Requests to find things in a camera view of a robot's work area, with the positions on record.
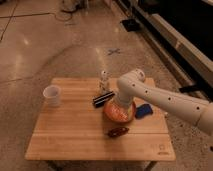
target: salt shaker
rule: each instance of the salt shaker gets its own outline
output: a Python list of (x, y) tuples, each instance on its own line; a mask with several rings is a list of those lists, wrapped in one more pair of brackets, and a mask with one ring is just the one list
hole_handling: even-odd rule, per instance
[(108, 72), (103, 70), (101, 72), (101, 78), (99, 83), (100, 94), (104, 95), (109, 92), (109, 76)]

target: wooden table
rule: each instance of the wooden table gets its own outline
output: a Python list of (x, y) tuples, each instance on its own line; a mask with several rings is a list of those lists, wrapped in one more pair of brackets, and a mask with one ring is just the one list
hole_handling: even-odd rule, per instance
[[(146, 83), (154, 86), (151, 78)], [(102, 114), (102, 108), (95, 109), (92, 105), (99, 79), (55, 78), (52, 84), (61, 87), (62, 103), (51, 108), (44, 102), (25, 155), (27, 160), (175, 160), (159, 108), (152, 106), (153, 115), (126, 124), (128, 134), (112, 139), (106, 133), (119, 125)], [(117, 90), (116, 78), (110, 79), (110, 86), (111, 90)], [(137, 98), (135, 102), (144, 103)]]

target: cup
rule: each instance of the cup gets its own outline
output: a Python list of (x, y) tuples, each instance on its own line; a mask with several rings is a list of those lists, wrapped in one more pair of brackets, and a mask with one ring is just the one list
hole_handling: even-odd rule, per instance
[(60, 87), (55, 85), (50, 85), (46, 87), (43, 91), (43, 95), (46, 99), (46, 103), (48, 104), (48, 106), (51, 106), (51, 107), (60, 106), (60, 103), (61, 103), (60, 94), (61, 94)]

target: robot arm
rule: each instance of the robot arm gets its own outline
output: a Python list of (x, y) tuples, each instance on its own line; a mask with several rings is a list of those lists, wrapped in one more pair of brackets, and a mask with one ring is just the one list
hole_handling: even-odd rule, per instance
[(145, 75), (139, 69), (121, 76), (117, 81), (119, 92), (115, 96), (115, 102), (123, 108), (128, 108), (133, 97), (139, 97), (211, 135), (213, 103), (151, 87), (144, 84), (144, 80)]

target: speckled floor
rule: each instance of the speckled floor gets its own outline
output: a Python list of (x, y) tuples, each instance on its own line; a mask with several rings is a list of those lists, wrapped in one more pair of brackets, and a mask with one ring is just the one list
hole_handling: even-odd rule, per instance
[[(16, 1), (0, 5), (0, 16), (10, 15)], [(21, 0), (14, 15), (59, 13), (59, 0)], [(178, 91), (180, 85), (143, 38), (143, 30), (126, 32), (125, 18), (112, 3), (91, 0), (89, 9), (73, 14), (68, 22), (53, 15), (13, 18), (0, 43), (0, 170), (46, 171), (45, 162), (26, 161), (26, 152), (38, 112), (42, 91), (53, 77), (97, 77), (101, 70), (117, 77), (141, 68), (158, 87)], [(0, 19), (0, 33), (8, 19)], [(119, 54), (108, 55), (119, 48)], [(202, 170), (208, 137), (179, 119), (166, 116), (177, 159), (160, 162), (153, 170)], [(71, 170), (143, 170), (143, 162), (62, 162)]]

